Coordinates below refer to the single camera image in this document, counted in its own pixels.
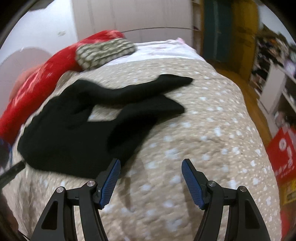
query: bedspread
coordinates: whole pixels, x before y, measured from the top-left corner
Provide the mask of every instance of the bedspread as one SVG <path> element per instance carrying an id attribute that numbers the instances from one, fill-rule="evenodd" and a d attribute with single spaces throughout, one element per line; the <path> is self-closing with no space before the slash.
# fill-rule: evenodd
<path id="1" fill-rule="evenodd" d="M 148 82 L 160 74 L 194 79 L 191 85 L 166 94 L 181 103 L 186 112 L 156 125 L 122 168 L 110 203 L 100 211 L 109 240 L 193 240 L 203 211 L 194 205 L 181 174 L 184 158 L 190 158 L 198 171 L 223 187 L 247 186 L 271 240 L 280 240 L 278 188 L 262 140 L 240 89 L 208 63 L 183 58 L 152 59 L 103 66 L 74 74 L 70 79 L 62 77 L 36 113 L 81 77 L 118 88 Z M 96 106 L 89 121 L 111 120 L 119 111 Z M 14 163 L 21 159 L 16 149 L 18 140 L 19 137 L 14 146 Z M 86 181 L 27 166 L 4 188 L 4 194 L 20 230 L 31 235 L 57 187 L 76 188 Z M 227 217 L 228 208 L 224 208 L 218 240 L 224 240 Z M 75 222 L 78 240 L 84 240 L 78 208 Z"/>

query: pillow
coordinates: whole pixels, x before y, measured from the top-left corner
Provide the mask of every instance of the pillow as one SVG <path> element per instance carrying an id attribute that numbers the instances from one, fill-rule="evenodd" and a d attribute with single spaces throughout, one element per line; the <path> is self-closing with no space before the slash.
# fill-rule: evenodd
<path id="1" fill-rule="evenodd" d="M 77 48 L 76 61 L 84 70 L 97 69 L 119 57 L 130 55 L 136 46 L 123 38 L 104 43 L 85 44 Z"/>
<path id="2" fill-rule="evenodd" d="M 69 70 L 82 71 L 75 61 L 75 52 L 79 46 L 123 37 L 124 35 L 117 30 L 104 30 L 53 55 L 38 71 L 29 76 L 9 102 L 0 118 L 0 137 L 13 145 L 21 125 L 54 91 L 59 78 Z"/>

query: white sheet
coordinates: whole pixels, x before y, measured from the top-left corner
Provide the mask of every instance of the white sheet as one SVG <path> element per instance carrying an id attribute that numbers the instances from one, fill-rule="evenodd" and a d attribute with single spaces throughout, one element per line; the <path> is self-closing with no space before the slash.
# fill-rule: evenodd
<path id="1" fill-rule="evenodd" d="M 138 49 L 132 55 L 112 60 L 105 66 L 154 58 L 188 58 L 205 61 L 182 39 L 140 43 L 136 44 L 136 46 Z"/>

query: textured bedding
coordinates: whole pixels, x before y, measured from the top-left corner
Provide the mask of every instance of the textured bedding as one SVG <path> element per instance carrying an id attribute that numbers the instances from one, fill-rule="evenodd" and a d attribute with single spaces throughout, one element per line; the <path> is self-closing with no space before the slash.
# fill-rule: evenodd
<path id="1" fill-rule="evenodd" d="M 109 240 L 193 240 L 203 211 L 194 205 L 182 177 L 184 158 L 190 158 L 197 170 L 223 187 L 247 186 L 271 240 L 280 240 L 278 188 L 262 140 L 240 89 L 208 63 L 184 58 L 151 59 L 103 66 L 80 74 L 67 73 L 36 113 L 81 77 L 118 88 L 148 82 L 160 74 L 194 79 L 191 85 L 166 94 L 181 103 L 186 112 L 155 126 L 122 168 L 110 203 L 100 211 Z M 111 120 L 119 111 L 96 106 L 89 120 Z M 16 149 L 18 139 L 14 163 L 22 158 Z M 3 192 L 20 230 L 30 236 L 57 187 L 76 188 L 86 181 L 27 166 Z M 224 240 L 227 217 L 225 208 L 218 240 Z M 84 240 L 78 208 L 75 222 L 78 240 Z"/>

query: blue object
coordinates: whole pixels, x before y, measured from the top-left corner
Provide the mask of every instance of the blue object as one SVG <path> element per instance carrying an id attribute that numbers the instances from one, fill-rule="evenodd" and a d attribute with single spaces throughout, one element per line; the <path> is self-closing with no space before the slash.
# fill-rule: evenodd
<path id="1" fill-rule="evenodd" d="M 203 209 L 205 203 L 202 199 L 201 187 L 193 174 L 193 170 L 189 167 L 185 160 L 182 161 L 181 170 L 195 205 L 197 205 L 200 209 Z"/>
<path id="2" fill-rule="evenodd" d="M 105 207 L 105 205 L 107 205 L 110 202 L 112 193 L 114 191 L 116 182 L 118 180 L 119 174 L 120 174 L 120 169 L 121 169 L 121 165 L 120 165 L 120 161 L 117 160 L 106 180 L 106 182 L 104 183 L 102 189 L 101 189 L 101 200 L 100 200 L 100 206 L 102 208 Z"/>

